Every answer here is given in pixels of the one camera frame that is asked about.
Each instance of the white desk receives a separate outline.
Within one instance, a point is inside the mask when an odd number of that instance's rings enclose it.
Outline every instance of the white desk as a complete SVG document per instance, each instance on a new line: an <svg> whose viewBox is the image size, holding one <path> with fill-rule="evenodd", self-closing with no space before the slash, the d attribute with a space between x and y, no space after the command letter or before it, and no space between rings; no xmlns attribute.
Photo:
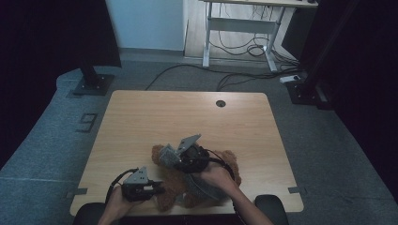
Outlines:
<svg viewBox="0 0 398 225"><path fill-rule="evenodd" d="M209 67L210 60L210 31L229 31L229 32L243 32L243 33L256 33L256 34L270 34L271 38L268 45L264 47L264 52L268 61L271 72L276 72L278 69L271 55L272 46L275 42L276 35L278 34L281 20L286 7L291 8L316 8L318 4L308 3L307 0L201 0L209 3L207 14L207 30L206 42L203 51L203 67ZM238 20L229 18L215 18L212 17L212 4L213 3L228 3L228 4L243 4L243 5L258 5L258 6L274 6L281 7L278 19L276 21L255 21L255 20Z"/></svg>

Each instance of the table top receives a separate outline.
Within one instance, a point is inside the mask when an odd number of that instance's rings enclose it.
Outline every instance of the table top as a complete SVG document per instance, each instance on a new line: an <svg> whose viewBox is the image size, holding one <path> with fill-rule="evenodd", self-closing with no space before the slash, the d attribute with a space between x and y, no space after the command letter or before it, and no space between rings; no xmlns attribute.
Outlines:
<svg viewBox="0 0 398 225"><path fill-rule="evenodd" d="M288 7L288 8L317 8L318 4L308 3L307 0L200 0L211 3L226 3L226 4L243 4L243 5L259 5L259 6L274 6L274 7Z"/></svg>
<svg viewBox="0 0 398 225"><path fill-rule="evenodd" d="M216 105L218 100L224 107ZM289 193L296 181L286 156L266 95L261 93L115 91L101 122L70 213L85 203L101 203L109 185L122 172L147 167L148 178L162 180L152 162L156 144L177 148L182 138L202 134L198 143L210 150L231 150L237 156L240 188L252 201L274 194L286 212L303 209L298 193ZM175 205L165 215L234 213L230 200L193 209ZM131 215L161 215L154 200L140 204Z"/></svg>

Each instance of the teddy bear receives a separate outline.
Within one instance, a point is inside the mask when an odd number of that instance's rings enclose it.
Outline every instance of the teddy bear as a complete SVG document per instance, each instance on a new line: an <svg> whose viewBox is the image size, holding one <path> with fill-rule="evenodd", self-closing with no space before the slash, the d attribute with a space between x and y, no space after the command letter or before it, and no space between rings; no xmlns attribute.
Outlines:
<svg viewBox="0 0 398 225"><path fill-rule="evenodd" d="M235 154L230 150L211 152L229 165L234 174L235 182L239 186L241 177L239 176L237 157ZM174 157L173 155L175 155L175 152L167 149L167 146L158 144L152 148L152 161L164 171L161 186L165 191L162 194L156 195L158 207L161 212L171 209L177 198L181 196L183 197L182 203L187 208L193 208L208 199L222 200L227 197L220 189L210 186L205 181L192 174L179 171L173 167L173 163L168 164L162 160L163 158Z"/></svg>

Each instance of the desk leg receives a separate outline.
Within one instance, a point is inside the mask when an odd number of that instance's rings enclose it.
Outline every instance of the desk leg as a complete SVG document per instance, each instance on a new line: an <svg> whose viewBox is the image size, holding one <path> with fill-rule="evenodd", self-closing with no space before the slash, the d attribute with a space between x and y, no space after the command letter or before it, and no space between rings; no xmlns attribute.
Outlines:
<svg viewBox="0 0 398 225"><path fill-rule="evenodd" d="M208 5L208 15L207 15L207 26L206 26L206 41L205 48L203 49L203 67L208 68L210 64L210 31L211 31L211 10L213 9L213 4L210 2Z"/></svg>
<svg viewBox="0 0 398 225"><path fill-rule="evenodd" d="M268 61L269 68L271 69L271 72L278 71L278 69L275 66L273 57L271 55L271 50L272 50L273 44L275 42L276 35L278 34L279 27L281 26L281 21L282 21L283 15L284 15L284 7L281 7L281 12L279 13L278 19L275 22L275 26L272 31L271 39L269 40L267 46L264 47L264 52L265 52L265 55L266 55L266 58Z"/></svg>

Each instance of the power strip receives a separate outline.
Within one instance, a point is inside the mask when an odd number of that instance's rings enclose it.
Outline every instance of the power strip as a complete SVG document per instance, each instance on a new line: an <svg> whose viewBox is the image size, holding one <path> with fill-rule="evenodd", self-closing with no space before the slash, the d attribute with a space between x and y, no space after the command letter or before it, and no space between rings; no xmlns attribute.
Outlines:
<svg viewBox="0 0 398 225"><path fill-rule="evenodd" d="M282 77L282 78L279 79L279 81L281 83L296 82L296 81L299 81L299 80L300 80L300 77L298 75Z"/></svg>

